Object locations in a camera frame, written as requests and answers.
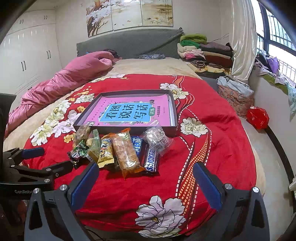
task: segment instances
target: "gray upholstered headboard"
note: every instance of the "gray upholstered headboard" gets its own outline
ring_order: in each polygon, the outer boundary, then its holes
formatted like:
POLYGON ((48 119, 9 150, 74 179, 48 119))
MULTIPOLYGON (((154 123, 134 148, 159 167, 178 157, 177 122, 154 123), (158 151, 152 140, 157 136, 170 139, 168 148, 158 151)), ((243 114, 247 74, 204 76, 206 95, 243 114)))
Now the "gray upholstered headboard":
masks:
POLYGON ((77 57, 85 55, 86 52, 113 49, 123 59, 158 53, 163 53, 166 57, 180 58, 177 43, 182 34, 182 28, 145 28, 114 32, 78 43, 77 57))

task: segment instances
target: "pink blanket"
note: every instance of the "pink blanket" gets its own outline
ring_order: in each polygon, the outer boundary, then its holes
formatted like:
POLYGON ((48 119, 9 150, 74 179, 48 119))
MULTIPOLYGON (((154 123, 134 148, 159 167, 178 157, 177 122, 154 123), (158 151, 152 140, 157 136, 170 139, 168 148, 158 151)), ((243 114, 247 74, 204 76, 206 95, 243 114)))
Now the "pink blanket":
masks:
POLYGON ((36 112, 96 78, 100 72, 109 69, 115 61, 109 52, 89 53, 72 60, 52 79, 34 86, 22 96, 20 106, 9 114, 5 137, 36 112))

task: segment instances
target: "red floral bedspread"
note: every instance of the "red floral bedspread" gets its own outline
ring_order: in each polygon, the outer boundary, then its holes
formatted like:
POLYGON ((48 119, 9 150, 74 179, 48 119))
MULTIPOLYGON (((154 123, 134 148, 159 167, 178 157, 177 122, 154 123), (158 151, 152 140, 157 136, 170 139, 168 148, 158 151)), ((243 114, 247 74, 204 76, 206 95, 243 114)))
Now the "red floral bedspread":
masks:
MULTIPOLYGON (((42 146, 42 157, 24 161, 31 168, 68 160, 73 123, 100 93, 121 90, 170 89, 178 115, 178 137, 159 161, 159 175, 134 175, 100 169, 84 207, 76 214, 85 225, 106 231, 133 231, 147 237, 190 234, 215 211, 209 207, 192 174, 202 161, 223 183, 235 188, 255 186, 255 158, 235 111, 205 81, 187 76, 150 74, 99 78, 59 104, 27 141, 42 146)), ((69 184, 85 166, 55 180, 69 184)))

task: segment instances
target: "green folded towel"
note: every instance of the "green folded towel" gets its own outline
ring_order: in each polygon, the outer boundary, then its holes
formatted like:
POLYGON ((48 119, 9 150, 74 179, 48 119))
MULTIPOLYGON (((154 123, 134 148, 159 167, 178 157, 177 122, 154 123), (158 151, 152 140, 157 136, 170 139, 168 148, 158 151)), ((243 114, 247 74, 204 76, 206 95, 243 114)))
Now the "green folded towel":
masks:
POLYGON ((196 48, 200 49, 200 44, 193 42, 191 40, 183 40, 180 42, 181 46, 195 46, 196 48))
POLYGON ((180 41, 191 40, 199 44, 207 44, 207 37, 203 34, 187 34, 180 38, 180 41))

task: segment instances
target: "orange snack package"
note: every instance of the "orange snack package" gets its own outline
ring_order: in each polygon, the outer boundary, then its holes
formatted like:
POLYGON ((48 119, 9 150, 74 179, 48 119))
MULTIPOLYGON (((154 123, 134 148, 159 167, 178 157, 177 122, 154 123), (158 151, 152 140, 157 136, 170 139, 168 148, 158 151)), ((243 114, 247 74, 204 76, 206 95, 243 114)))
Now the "orange snack package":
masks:
POLYGON ((129 173, 137 173, 145 170, 140 165, 129 131, 130 128, 127 128, 117 134, 109 134, 124 178, 129 173))

